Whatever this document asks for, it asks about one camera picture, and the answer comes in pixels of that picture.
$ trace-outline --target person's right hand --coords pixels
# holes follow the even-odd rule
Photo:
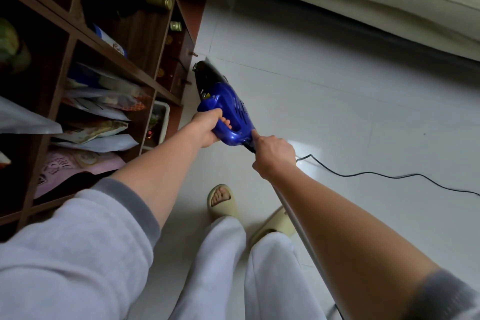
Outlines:
[[[271,180],[283,167],[296,166],[295,149],[282,138],[261,136],[254,129],[251,136],[255,144],[255,162],[252,167],[265,180]]]

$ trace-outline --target sleeve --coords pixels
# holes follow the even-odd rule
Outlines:
[[[142,199],[104,178],[0,244],[1,319],[123,319],[160,227]]]
[[[441,269],[417,289],[402,320],[480,320],[480,294]]]

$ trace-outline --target leg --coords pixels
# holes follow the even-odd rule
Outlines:
[[[282,232],[271,232],[255,244],[245,274],[247,320],[326,320],[295,255]]]
[[[207,229],[169,319],[224,320],[233,271],[245,247],[246,234],[238,219],[223,216],[215,220]]]

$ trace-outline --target beige slide sandal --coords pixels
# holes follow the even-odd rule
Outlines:
[[[295,227],[283,206],[275,211],[270,220],[268,220],[266,224],[253,235],[250,240],[250,246],[253,247],[260,239],[272,232],[281,232],[287,237],[291,237],[296,232]]]
[[[218,188],[225,188],[230,194],[230,199],[221,201],[215,206],[212,206],[212,197]],[[235,202],[235,197],[233,196],[232,190],[224,183],[218,184],[210,191],[207,197],[207,207],[213,219],[218,219],[227,215],[240,219],[237,203]]]

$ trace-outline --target forearm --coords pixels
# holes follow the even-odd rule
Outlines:
[[[129,162],[112,178],[135,191],[163,226],[201,144],[199,129],[195,123],[189,123],[155,149]]]
[[[330,284],[350,317],[399,319],[422,281],[438,269],[380,220],[293,165],[271,183],[300,221]]]

